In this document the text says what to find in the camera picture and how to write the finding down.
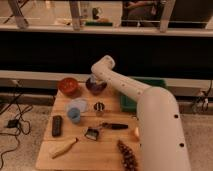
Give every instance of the black remote control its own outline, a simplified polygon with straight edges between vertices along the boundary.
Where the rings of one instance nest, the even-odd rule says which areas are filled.
[[[60,115],[53,116],[52,120],[52,136],[58,137],[61,135],[62,117]]]

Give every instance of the bowl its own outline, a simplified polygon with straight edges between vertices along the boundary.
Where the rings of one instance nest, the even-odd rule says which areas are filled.
[[[100,94],[107,87],[107,83],[101,81],[100,83],[92,82],[92,78],[87,79],[86,88],[93,94]]]
[[[58,89],[65,95],[70,96],[78,89],[78,81],[67,77],[58,82]]]

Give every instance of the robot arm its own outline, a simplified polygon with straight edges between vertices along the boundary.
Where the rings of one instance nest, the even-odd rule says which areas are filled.
[[[104,56],[92,72],[137,102],[143,171],[191,171],[175,97],[166,89],[151,87],[113,72],[114,60]]]

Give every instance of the blue cup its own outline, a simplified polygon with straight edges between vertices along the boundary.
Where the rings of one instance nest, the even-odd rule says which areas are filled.
[[[68,117],[72,121],[72,123],[77,124],[80,122],[81,115],[80,110],[76,107],[70,108],[67,112]]]

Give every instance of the green tray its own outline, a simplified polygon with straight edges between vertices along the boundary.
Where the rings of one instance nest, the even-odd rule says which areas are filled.
[[[167,88],[165,81],[162,79],[144,79],[140,77],[132,78],[152,86]],[[120,106],[123,112],[136,112],[136,102],[122,93],[120,95]]]
[[[87,21],[86,26],[113,26],[111,22],[97,22],[97,21]]]

